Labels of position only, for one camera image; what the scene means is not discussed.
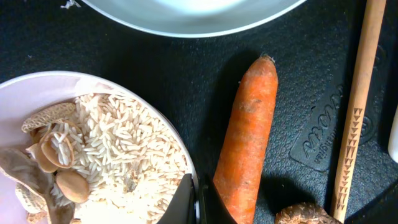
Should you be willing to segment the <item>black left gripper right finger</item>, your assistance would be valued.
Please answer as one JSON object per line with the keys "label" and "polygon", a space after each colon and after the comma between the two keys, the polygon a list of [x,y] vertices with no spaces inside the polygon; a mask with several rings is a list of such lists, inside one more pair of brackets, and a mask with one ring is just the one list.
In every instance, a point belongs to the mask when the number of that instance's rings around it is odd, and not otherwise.
{"label": "black left gripper right finger", "polygon": [[236,224],[209,175],[200,180],[198,199],[200,208],[199,224]]}

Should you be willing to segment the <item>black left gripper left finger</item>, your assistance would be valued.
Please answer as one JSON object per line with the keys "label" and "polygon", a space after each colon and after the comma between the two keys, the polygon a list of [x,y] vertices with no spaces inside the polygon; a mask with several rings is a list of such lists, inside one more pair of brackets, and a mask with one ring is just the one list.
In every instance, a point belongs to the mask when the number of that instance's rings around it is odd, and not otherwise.
{"label": "black left gripper left finger", "polygon": [[191,174],[185,174],[157,224],[196,224],[195,189]]}

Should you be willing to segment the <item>orange carrot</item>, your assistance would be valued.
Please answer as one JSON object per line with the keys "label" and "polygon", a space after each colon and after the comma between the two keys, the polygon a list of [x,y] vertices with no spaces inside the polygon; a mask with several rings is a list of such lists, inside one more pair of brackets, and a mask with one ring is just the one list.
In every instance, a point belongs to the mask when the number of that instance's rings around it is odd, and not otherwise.
{"label": "orange carrot", "polygon": [[274,60],[264,55],[243,75],[213,182],[236,223],[252,223],[278,88]]}

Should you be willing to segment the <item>brown mushroom piece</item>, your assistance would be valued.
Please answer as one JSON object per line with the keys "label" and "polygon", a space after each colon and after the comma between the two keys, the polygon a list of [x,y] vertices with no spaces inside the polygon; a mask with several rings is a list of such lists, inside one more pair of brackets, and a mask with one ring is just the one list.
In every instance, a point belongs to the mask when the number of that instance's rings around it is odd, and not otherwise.
{"label": "brown mushroom piece", "polygon": [[275,224],[341,224],[319,205],[301,202],[282,209],[274,220]]}

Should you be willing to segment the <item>rice and peanut shells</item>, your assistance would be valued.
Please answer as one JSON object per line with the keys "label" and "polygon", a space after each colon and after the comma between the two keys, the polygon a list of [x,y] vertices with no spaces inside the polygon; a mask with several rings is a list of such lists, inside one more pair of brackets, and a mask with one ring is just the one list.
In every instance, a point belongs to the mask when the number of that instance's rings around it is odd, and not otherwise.
{"label": "rice and peanut shells", "polygon": [[137,99],[90,93],[49,106],[3,149],[1,172],[37,223],[158,223],[192,172],[171,129]]}

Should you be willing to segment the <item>pink bowl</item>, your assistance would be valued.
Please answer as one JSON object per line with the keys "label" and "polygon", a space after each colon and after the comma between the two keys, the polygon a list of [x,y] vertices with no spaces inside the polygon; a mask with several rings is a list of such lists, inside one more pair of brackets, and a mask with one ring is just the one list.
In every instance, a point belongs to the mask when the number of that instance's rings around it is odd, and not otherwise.
{"label": "pink bowl", "polygon": [[25,147],[30,137],[21,131],[23,121],[35,112],[57,103],[73,101],[89,93],[125,95],[137,100],[158,116],[171,130],[174,139],[185,154],[188,170],[195,189],[196,224],[200,221],[199,202],[196,196],[198,178],[195,167],[180,135],[173,124],[156,108],[127,88],[104,78],[79,72],[37,72],[13,78],[1,84],[1,149]]}

